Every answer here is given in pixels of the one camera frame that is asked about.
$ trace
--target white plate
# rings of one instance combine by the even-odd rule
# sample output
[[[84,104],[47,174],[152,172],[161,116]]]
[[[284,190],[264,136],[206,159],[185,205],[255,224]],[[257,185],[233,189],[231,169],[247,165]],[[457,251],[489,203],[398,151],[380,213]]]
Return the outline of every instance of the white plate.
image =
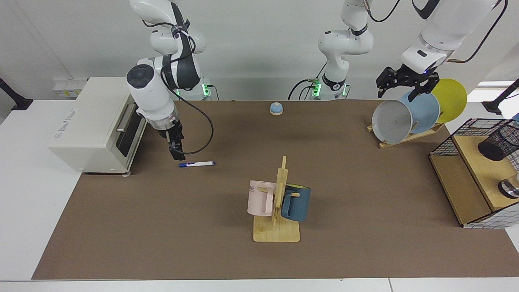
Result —
[[[398,100],[386,100],[381,103],[373,113],[371,121],[375,136],[388,144],[404,140],[413,126],[411,111]]]

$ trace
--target marker pen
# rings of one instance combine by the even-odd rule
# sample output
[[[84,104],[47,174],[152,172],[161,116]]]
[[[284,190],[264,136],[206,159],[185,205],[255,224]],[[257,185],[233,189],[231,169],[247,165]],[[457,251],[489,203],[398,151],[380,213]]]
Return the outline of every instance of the marker pen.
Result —
[[[194,167],[194,166],[212,166],[212,165],[214,165],[214,161],[179,163],[180,168]]]

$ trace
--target power outlet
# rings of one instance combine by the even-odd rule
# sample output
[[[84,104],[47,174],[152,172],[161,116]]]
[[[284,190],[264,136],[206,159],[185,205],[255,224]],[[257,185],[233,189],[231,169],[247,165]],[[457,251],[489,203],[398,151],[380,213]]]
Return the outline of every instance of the power outlet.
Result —
[[[86,85],[86,79],[71,80],[55,80],[54,92],[57,96],[64,99],[76,99],[83,87]]]

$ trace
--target label on oven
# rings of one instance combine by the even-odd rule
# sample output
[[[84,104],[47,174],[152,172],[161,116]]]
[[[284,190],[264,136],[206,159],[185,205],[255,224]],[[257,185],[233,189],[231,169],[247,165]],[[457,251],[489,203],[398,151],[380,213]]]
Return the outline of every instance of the label on oven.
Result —
[[[63,133],[69,127],[70,121],[76,115],[76,111],[77,111],[77,109],[72,109],[70,111],[70,113],[66,116],[66,118],[61,123],[61,126],[58,129],[58,131],[56,132],[56,134],[54,134],[54,140],[59,140],[61,138],[61,136],[63,136]]]

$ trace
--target mesh pen holder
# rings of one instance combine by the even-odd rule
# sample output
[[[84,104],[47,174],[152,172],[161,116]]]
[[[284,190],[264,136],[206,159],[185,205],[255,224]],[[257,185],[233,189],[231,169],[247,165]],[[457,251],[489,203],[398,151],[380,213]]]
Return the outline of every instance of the mesh pen holder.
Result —
[[[490,134],[477,148],[486,158],[501,161],[519,150],[519,127],[504,125]]]

